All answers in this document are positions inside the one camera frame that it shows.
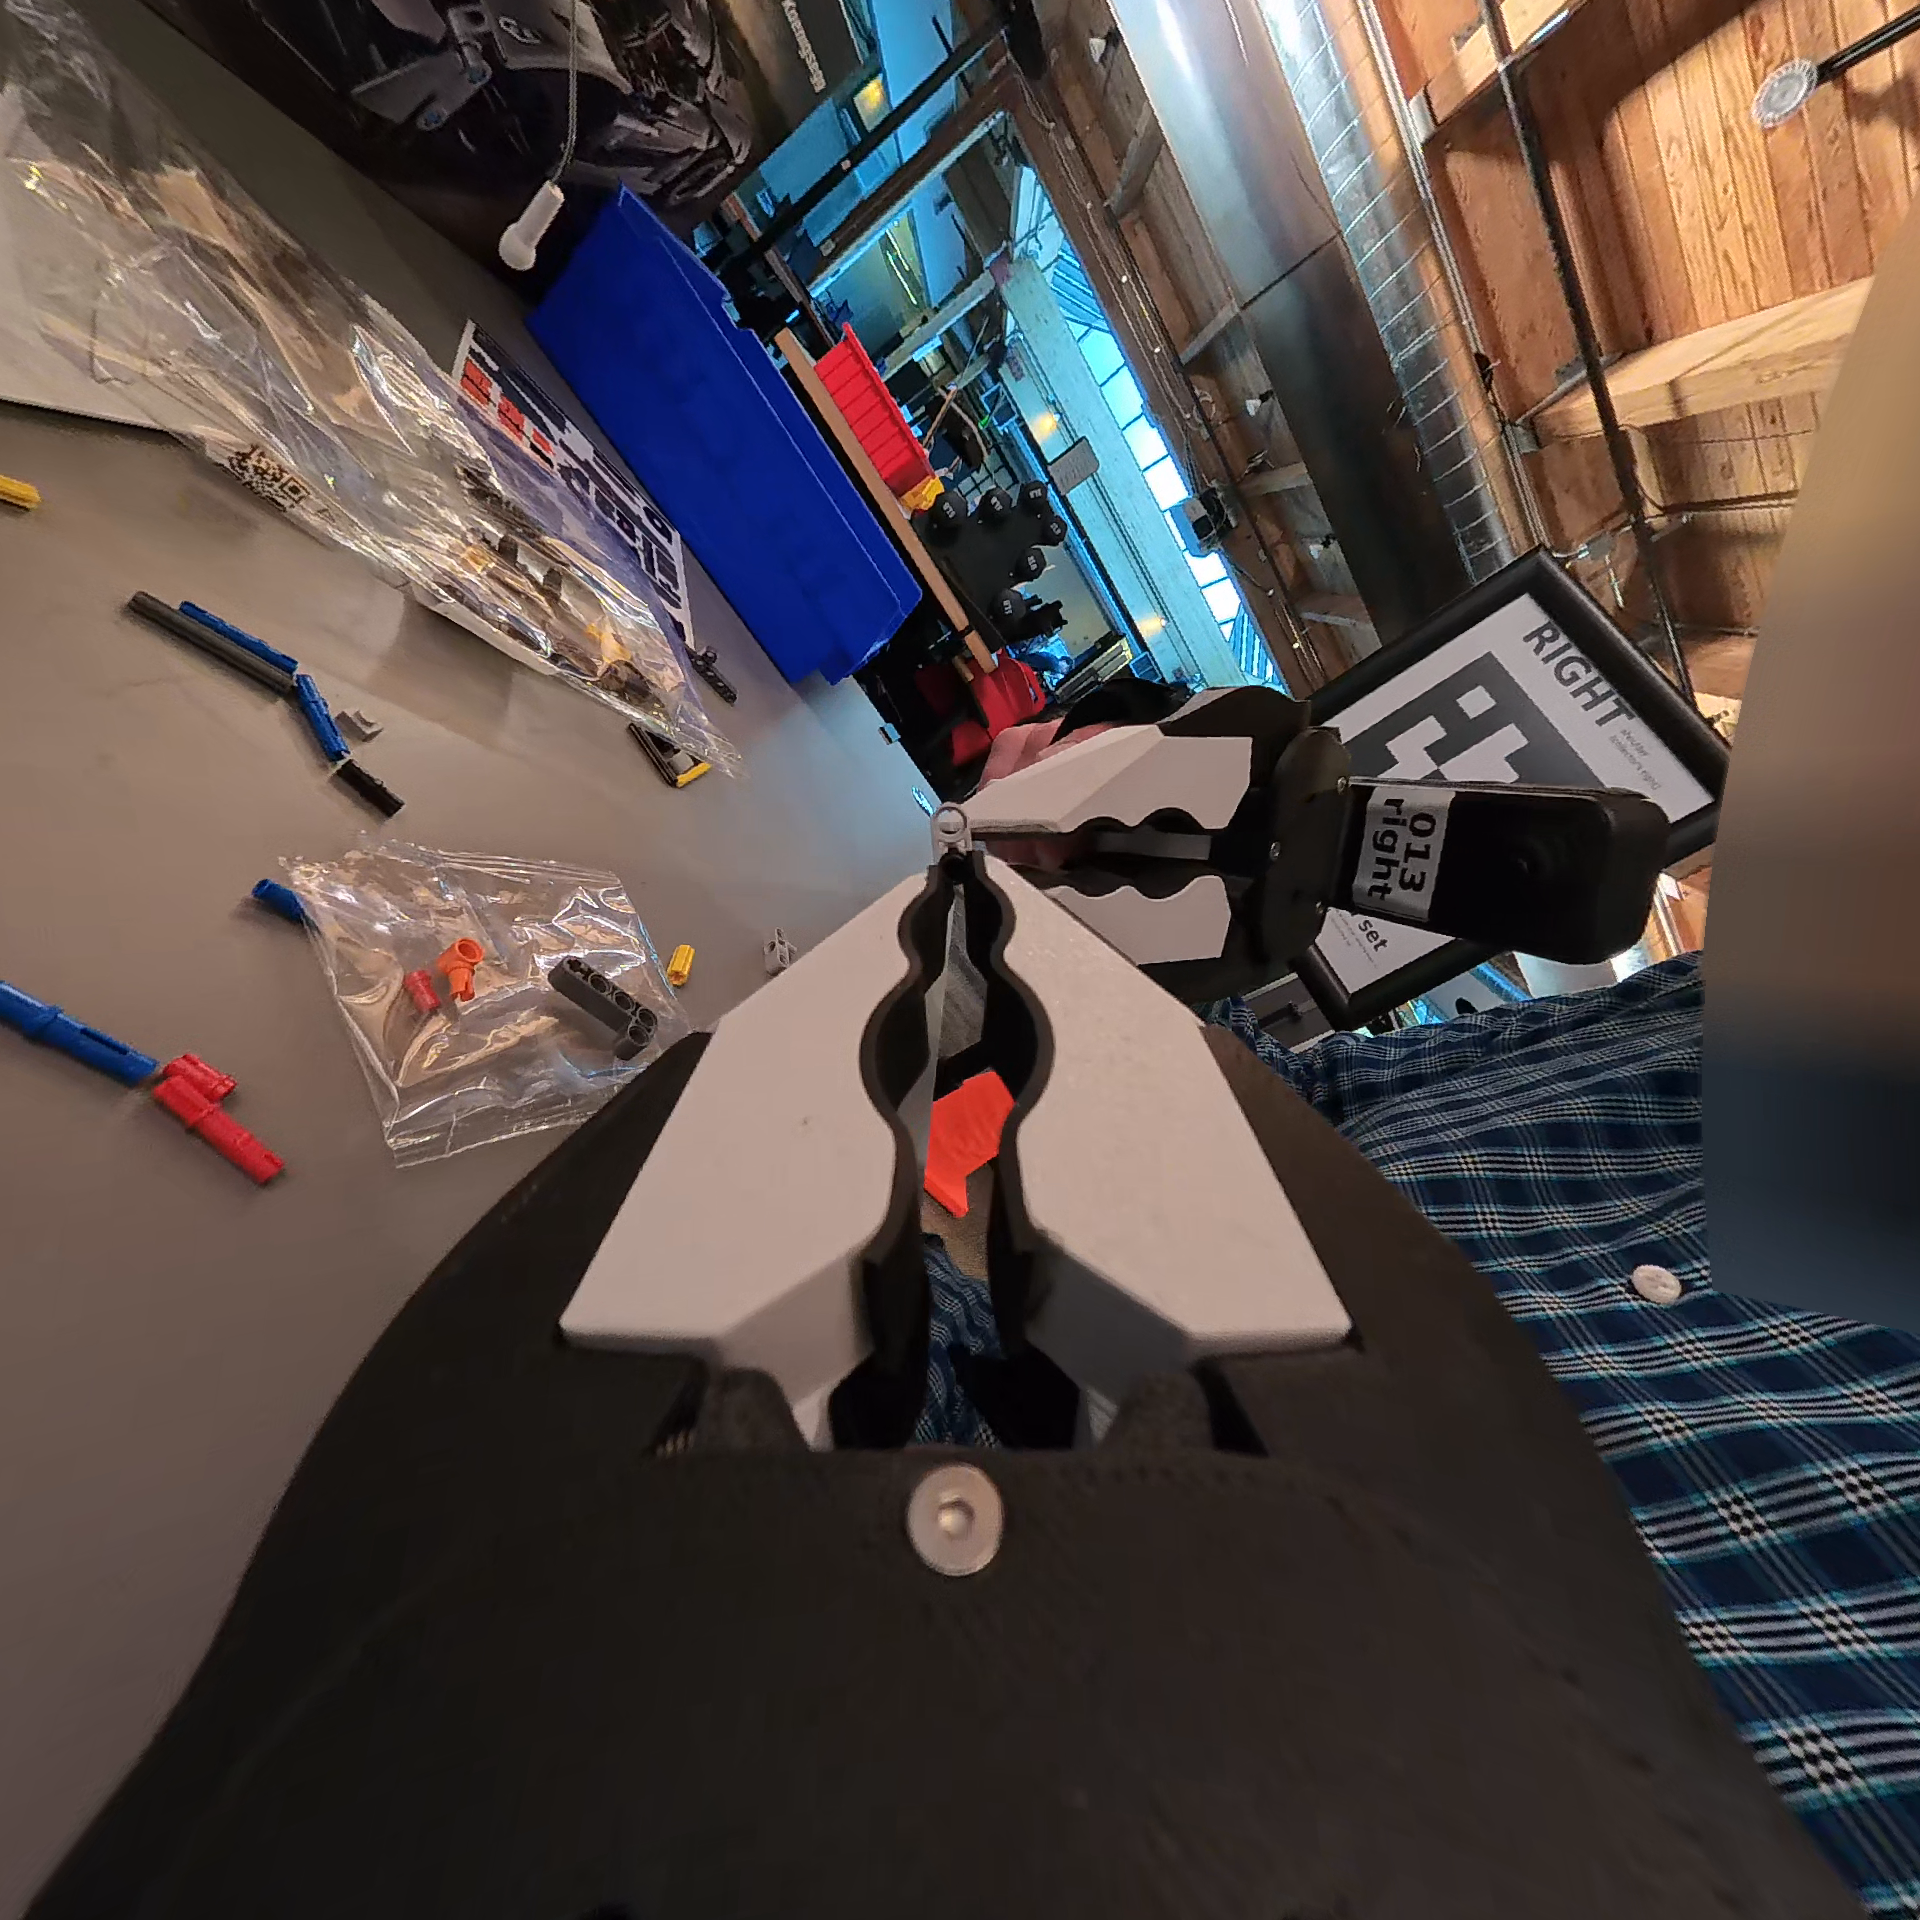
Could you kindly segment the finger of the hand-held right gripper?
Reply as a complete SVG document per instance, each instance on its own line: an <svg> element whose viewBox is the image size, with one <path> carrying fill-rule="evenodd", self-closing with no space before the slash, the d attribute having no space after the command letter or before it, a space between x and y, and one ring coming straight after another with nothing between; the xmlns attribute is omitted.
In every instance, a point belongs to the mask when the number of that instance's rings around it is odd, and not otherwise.
<svg viewBox="0 0 1920 1920"><path fill-rule="evenodd" d="M1174 857L1033 866L1033 886L1141 970L1217 963L1233 949L1248 879Z"/></svg>
<svg viewBox="0 0 1920 1920"><path fill-rule="evenodd" d="M1072 734L986 783L966 803L973 845L1072 838L1093 827L1218 833L1253 786L1248 737L1164 727Z"/></svg>

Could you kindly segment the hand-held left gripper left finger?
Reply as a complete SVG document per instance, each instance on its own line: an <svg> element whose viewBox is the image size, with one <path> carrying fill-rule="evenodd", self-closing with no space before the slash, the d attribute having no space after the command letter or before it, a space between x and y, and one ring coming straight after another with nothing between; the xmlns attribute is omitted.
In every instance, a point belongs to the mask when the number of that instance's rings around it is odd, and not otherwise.
<svg viewBox="0 0 1920 1920"><path fill-rule="evenodd" d="M841 1448L914 1435L950 909L936 862L701 1035L561 1314L568 1345L765 1375Z"/></svg>

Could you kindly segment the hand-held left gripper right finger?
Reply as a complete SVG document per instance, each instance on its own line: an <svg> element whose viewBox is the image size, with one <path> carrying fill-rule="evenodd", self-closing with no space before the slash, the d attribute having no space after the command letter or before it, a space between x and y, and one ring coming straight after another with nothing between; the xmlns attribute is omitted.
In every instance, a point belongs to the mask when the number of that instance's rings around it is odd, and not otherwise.
<svg viewBox="0 0 1920 1920"><path fill-rule="evenodd" d="M957 857L984 1061L1012 1110L987 1233L995 1355L961 1355L1008 1449L1070 1449L1091 1405L1353 1333L1210 1030L995 857Z"/></svg>

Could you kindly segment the small clear bag of parts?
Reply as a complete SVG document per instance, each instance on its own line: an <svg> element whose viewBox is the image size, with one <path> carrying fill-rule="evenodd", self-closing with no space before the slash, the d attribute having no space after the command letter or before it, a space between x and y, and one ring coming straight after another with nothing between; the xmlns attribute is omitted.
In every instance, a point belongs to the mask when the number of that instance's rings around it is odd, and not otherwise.
<svg viewBox="0 0 1920 1920"><path fill-rule="evenodd" d="M286 855L284 886L403 1167L565 1130L594 1117L690 1034L632 893L611 872L448 853L363 838L331 857ZM486 949L474 1000L419 1017L401 976L459 938ZM608 1034L546 989L577 954L659 1016L651 1047L614 1059Z"/></svg>

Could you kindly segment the large clear bag of parts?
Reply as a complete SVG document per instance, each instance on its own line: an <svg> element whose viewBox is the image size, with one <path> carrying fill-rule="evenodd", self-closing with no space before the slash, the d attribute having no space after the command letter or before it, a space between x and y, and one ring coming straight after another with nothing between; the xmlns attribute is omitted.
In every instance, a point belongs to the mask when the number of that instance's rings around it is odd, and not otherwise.
<svg viewBox="0 0 1920 1920"><path fill-rule="evenodd" d="M302 533L540 677L739 778L685 650L582 550L528 515L448 375L380 303L248 208L224 270L252 331L254 423L220 455L176 440Z"/></svg>

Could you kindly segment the dark grey lego liftarm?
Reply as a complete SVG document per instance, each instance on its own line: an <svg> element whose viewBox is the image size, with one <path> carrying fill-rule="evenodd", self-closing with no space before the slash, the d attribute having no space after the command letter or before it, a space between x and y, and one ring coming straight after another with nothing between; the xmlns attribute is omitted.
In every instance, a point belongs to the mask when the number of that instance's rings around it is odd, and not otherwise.
<svg viewBox="0 0 1920 1920"><path fill-rule="evenodd" d="M659 1034L653 1009L581 957L570 954L557 960L546 971L546 989L608 1034L617 1061L632 1064L653 1046Z"/></svg>

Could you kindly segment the long blue lego pin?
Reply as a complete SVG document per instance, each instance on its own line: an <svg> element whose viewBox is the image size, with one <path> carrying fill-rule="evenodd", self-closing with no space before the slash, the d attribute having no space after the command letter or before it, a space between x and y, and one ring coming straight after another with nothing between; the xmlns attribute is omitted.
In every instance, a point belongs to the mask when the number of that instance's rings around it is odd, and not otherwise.
<svg viewBox="0 0 1920 1920"><path fill-rule="evenodd" d="M0 1002L5 1030L123 1088L145 1088L160 1073L160 1064L154 1057L70 1017L58 1003L22 992L9 981L0 985Z"/></svg>

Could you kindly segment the dark grey lego axle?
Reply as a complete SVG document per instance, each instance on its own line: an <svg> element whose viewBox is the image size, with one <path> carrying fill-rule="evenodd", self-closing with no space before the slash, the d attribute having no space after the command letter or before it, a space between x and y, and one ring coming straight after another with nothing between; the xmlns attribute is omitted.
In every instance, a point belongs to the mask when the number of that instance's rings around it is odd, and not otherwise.
<svg viewBox="0 0 1920 1920"><path fill-rule="evenodd" d="M206 622L195 619L193 616L178 608L165 607L148 592L133 592L125 602L125 613L154 627L170 640L181 643L196 657L204 657L240 674L242 680L265 689L278 699L291 699L296 696L297 674L291 667L281 667L274 661L250 650L248 646L232 640L220 631L213 631Z"/></svg>

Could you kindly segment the person's right hand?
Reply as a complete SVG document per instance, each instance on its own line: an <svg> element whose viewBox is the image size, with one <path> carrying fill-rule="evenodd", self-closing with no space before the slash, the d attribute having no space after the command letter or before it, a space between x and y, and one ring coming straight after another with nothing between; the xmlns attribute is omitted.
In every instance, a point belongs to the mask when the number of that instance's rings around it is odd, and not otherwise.
<svg viewBox="0 0 1920 1920"><path fill-rule="evenodd" d="M971 799L978 801L989 786L1020 775L1021 770L1086 747L1100 737L1131 737L1138 725L1093 722L1067 727L1066 717L998 733L980 763Z"/></svg>

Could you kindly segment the orange plastic object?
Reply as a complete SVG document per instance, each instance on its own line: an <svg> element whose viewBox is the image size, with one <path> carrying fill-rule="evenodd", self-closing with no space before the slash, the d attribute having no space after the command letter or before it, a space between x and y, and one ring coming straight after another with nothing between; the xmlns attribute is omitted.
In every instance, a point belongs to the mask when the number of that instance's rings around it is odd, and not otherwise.
<svg viewBox="0 0 1920 1920"><path fill-rule="evenodd" d="M970 1183L997 1162L1014 1110L997 1070L971 1073L931 1105L923 1193L949 1216L970 1214Z"/></svg>

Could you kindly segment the black dumbbell rack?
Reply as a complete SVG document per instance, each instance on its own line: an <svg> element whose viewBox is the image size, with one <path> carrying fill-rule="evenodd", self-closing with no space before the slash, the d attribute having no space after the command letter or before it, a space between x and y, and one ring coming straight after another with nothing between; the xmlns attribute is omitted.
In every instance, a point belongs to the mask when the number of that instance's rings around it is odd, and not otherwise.
<svg viewBox="0 0 1920 1920"><path fill-rule="evenodd" d="M976 681L1003 659L1024 659L1024 650L1049 647L1066 634L1061 599L1042 590L1067 541L1048 485L989 488L971 501L953 489L932 495L925 485L907 528L963 611L963 646Z"/></svg>

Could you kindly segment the wooden shelf board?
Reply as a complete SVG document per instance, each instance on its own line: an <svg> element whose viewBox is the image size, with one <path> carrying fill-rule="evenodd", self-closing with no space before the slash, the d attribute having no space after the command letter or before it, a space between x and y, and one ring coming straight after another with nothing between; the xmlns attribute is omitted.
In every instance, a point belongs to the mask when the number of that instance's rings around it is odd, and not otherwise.
<svg viewBox="0 0 1920 1920"><path fill-rule="evenodd" d="M938 558L923 546L904 503L882 485L874 457L859 446L852 427L829 399L817 363L792 327L781 327L774 335L772 352L786 379L796 387L817 425L822 431L822 437L834 448L841 466L851 472L854 489L866 498L877 523L893 542L893 550L918 578L922 599L939 611L950 640L963 650L965 663L955 667L961 681L973 681L980 674L995 672L997 657L986 643L971 607L953 590Z"/></svg>

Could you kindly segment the red storage bin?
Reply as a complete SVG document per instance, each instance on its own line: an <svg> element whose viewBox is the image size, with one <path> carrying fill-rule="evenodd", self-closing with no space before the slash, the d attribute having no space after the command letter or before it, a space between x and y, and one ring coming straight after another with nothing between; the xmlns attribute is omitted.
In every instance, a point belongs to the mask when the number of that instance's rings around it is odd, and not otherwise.
<svg viewBox="0 0 1920 1920"><path fill-rule="evenodd" d="M899 498L922 489L932 479L929 454L851 325L814 369L882 485Z"/></svg>

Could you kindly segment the blue plastic bin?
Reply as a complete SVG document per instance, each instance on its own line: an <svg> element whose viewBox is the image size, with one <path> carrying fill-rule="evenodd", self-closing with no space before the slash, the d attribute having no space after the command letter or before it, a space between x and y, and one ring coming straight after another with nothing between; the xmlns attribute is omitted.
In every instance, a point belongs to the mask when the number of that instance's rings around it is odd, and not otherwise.
<svg viewBox="0 0 1920 1920"><path fill-rule="evenodd" d="M784 681L846 681L899 635L918 578L723 282L633 192L530 331Z"/></svg>

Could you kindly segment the person's blue plaid shirt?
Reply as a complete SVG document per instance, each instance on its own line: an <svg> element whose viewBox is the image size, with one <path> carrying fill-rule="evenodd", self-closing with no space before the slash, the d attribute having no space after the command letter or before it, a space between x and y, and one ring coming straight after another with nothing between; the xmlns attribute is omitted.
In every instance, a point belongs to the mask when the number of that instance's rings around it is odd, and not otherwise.
<svg viewBox="0 0 1920 1920"><path fill-rule="evenodd" d="M1915 1336L1715 1288L1700 963L1304 1049L1202 1019L1493 1283L1772 1789L1870 1917L1917 1917Z"/></svg>

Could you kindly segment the sticker sheet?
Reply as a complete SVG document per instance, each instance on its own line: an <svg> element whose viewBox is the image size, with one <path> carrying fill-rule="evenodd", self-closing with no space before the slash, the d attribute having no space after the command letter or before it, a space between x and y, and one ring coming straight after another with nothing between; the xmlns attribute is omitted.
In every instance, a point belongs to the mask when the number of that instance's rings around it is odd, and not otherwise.
<svg viewBox="0 0 1920 1920"><path fill-rule="evenodd" d="M694 647L683 542L644 488L475 323L450 379L493 470L528 498L528 515L632 590L678 647Z"/></svg>

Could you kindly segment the metal ventilation duct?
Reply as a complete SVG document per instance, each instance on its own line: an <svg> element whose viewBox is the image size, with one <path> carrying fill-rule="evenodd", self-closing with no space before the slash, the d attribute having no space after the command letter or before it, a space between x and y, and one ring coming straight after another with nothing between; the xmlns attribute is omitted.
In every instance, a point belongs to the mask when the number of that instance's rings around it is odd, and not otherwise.
<svg viewBox="0 0 1920 1920"><path fill-rule="evenodd" d="M1357 599L1401 640L1514 558L1420 202L1333 6L1113 6Z"/></svg>

